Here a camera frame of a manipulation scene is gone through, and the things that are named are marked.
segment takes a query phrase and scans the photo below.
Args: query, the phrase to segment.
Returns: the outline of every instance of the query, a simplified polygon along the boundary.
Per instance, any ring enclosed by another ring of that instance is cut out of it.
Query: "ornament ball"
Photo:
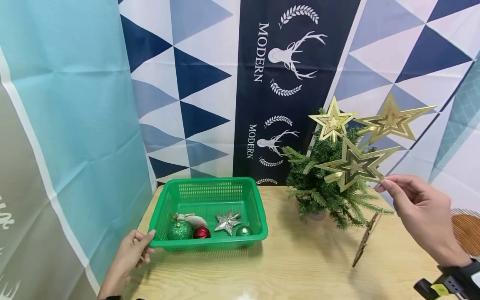
[[[241,226],[237,229],[237,232],[235,233],[237,237],[244,237],[248,235],[253,235],[253,230],[248,227],[248,226]]]
[[[193,232],[194,239],[209,239],[210,237],[210,231],[203,226],[195,229]]]
[[[180,221],[173,223],[168,230],[167,238],[169,240],[188,240],[193,235],[193,227],[187,221]]]

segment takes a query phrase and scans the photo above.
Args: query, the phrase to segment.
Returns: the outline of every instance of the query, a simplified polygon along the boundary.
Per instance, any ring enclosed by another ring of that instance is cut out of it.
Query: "silver star ornament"
[[[225,230],[229,235],[232,235],[233,227],[241,224],[237,220],[238,217],[240,217],[240,213],[233,214],[232,211],[229,211],[226,215],[216,215],[218,226],[215,228],[215,231]]]

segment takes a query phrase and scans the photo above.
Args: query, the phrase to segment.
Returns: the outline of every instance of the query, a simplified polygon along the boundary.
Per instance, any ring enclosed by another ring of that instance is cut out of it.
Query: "small christmas tree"
[[[287,185],[295,188],[292,193],[299,202],[300,216],[317,214],[325,211],[336,221],[337,227],[347,229],[352,226],[365,227],[368,220],[364,217],[362,209],[368,209],[380,214],[393,214],[371,203],[377,197],[369,194],[368,185],[364,180],[359,180],[351,187],[340,192],[337,182],[327,183],[324,177],[332,172],[314,166],[342,158],[342,138],[336,143],[331,139],[319,140],[320,130],[314,133],[315,144],[310,147],[311,155],[307,157],[291,147],[282,150],[290,162],[290,173]],[[360,141],[359,128],[347,129],[347,138],[355,144]]]

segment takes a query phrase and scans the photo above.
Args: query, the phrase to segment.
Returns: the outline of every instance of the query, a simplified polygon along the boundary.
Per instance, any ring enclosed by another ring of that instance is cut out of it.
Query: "tree pot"
[[[300,205],[298,200],[295,201],[295,206],[297,207],[297,211],[300,215]],[[305,225],[308,225],[309,227],[318,227],[322,224],[321,221],[323,221],[326,218],[327,214],[326,211],[319,211],[317,213],[308,213],[306,215],[300,216],[300,220],[302,223]]]

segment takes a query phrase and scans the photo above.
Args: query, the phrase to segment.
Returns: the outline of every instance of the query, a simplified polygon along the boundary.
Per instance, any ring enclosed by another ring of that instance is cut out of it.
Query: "fabric backdrop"
[[[457,237],[472,224],[480,231],[479,2],[120,1],[157,181],[233,175],[282,185],[280,147],[306,152],[315,128],[307,115],[334,95],[341,110],[375,115],[391,93],[401,109],[437,107],[411,123],[416,141],[374,145],[402,147],[380,170],[449,194]]]
[[[117,3],[0,1],[0,80],[0,300],[95,299],[152,198]]]
[[[280,148],[306,152],[333,95],[437,105],[380,168],[448,193],[479,256],[479,20],[479,0],[0,2],[0,299],[92,299],[157,183],[285,183]]]

